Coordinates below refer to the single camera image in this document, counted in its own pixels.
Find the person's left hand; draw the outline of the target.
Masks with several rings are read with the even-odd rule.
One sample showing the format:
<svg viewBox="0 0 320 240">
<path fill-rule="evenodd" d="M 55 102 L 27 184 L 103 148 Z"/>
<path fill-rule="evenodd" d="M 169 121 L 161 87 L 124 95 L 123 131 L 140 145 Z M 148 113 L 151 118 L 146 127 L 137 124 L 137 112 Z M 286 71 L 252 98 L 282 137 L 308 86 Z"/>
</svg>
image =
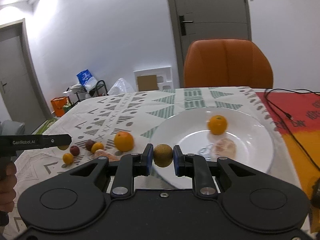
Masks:
<svg viewBox="0 0 320 240">
<path fill-rule="evenodd" d="M 16 191 L 14 187 L 17 183 L 16 166 L 13 162 L 6 166 L 6 177 L 0 183 L 0 207 L 1 211 L 10 213 L 14 209 L 14 199 L 16 198 Z"/>
</svg>

